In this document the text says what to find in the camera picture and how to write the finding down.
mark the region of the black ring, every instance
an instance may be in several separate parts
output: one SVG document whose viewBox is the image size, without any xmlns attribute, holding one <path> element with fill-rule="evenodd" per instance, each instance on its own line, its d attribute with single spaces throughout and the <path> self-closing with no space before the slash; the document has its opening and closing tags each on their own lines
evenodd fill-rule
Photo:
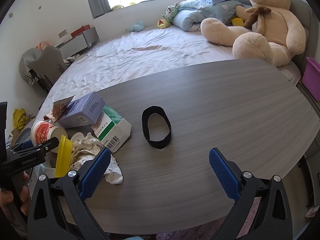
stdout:
<svg viewBox="0 0 320 240">
<path fill-rule="evenodd" d="M 153 114 L 161 115 L 164 118 L 164 120 L 166 121 L 168 128 L 169 128 L 168 135 L 161 141 L 151 141 L 150 140 L 148 119 Z M 163 149 L 169 144 L 169 142 L 171 140 L 171 124 L 170 124 L 170 121 L 169 121 L 167 115 L 165 114 L 164 110 L 161 107 L 150 106 L 146 110 L 143 111 L 143 113 L 142 113 L 142 131 L 143 131 L 143 135 L 144 135 L 145 139 L 154 148 Z"/>
</svg>

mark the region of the yellow plastic container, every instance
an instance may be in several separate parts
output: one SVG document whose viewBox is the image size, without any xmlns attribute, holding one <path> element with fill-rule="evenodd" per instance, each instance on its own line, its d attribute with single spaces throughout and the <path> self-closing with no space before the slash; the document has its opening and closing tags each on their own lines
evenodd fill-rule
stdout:
<svg viewBox="0 0 320 240">
<path fill-rule="evenodd" d="M 243 19 L 241 19 L 239 17 L 231 19 L 231 22 L 232 22 L 233 26 L 241 26 L 241 27 L 243 27 L 243 25 L 244 25 Z"/>
<path fill-rule="evenodd" d="M 69 171 L 72 146 L 72 141 L 68 140 L 67 137 L 62 134 L 58 149 L 56 171 L 54 174 L 55 178 L 63 177 Z"/>
</svg>

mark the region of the floor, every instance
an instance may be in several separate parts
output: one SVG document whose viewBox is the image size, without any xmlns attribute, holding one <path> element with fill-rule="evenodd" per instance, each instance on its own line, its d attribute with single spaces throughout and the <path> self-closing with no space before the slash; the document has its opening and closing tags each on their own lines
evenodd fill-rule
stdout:
<svg viewBox="0 0 320 240">
<path fill-rule="evenodd" d="M 306 183 L 298 165 L 283 178 L 283 184 L 288 196 L 293 237 L 302 229 L 308 219 L 305 218 L 308 195 Z"/>
</svg>

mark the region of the headboard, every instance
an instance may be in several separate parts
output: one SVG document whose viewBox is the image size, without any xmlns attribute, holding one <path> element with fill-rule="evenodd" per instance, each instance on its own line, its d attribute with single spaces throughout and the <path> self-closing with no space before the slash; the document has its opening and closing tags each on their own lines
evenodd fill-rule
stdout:
<svg viewBox="0 0 320 240">
<path fill-rule="evenodd" d="M 250 0 L 239 0 L 239 2 L 251 5 Z M 314 58 L 316 54 L 319 22 L 310 6 L 302 0 L 291 0 L 290 11 L 292 11 L 293 14 L 299 19 L 306 31 L 306 49 L 302 54 L 296 55 L 292 59 L 303 74 L 307 64 L 306 57 Z"/>
</svg>

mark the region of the pink plastic bin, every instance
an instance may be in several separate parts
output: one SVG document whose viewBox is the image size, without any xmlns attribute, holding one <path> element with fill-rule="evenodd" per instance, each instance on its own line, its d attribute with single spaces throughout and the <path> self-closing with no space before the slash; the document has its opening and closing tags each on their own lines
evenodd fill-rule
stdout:
<svg viewBox="0 0 320 240">
<path fill-rule="evenodd" d="M 320 64 L 311 57 L 307 57 L 307 61 L 302 83 L 315 100 L 320 102 Z"/>
</svg>

